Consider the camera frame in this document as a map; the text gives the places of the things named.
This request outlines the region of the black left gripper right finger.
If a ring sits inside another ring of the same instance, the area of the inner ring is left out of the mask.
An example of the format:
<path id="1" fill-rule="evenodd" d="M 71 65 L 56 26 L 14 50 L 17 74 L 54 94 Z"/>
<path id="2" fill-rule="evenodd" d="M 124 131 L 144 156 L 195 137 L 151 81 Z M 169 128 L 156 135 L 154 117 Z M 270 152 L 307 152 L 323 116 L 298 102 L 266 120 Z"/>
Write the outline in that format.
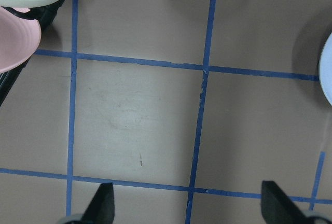
<path id="1" fill-rule="evenodd" d="M 260 207 L 267 224 L 311 223 L 274 181 L 262 181 Z"/>

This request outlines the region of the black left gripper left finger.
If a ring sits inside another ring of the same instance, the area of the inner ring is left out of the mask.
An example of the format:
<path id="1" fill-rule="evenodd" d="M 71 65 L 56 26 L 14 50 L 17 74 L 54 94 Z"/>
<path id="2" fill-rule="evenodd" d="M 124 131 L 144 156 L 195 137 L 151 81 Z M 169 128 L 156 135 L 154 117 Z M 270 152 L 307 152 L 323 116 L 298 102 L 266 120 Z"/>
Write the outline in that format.
<path id="1" fill-rule="evenodd" d="M 114 187 L 112 183 L 100 184 L 87 209 L 82 223 L 113 223 L 115 219 Z"/>

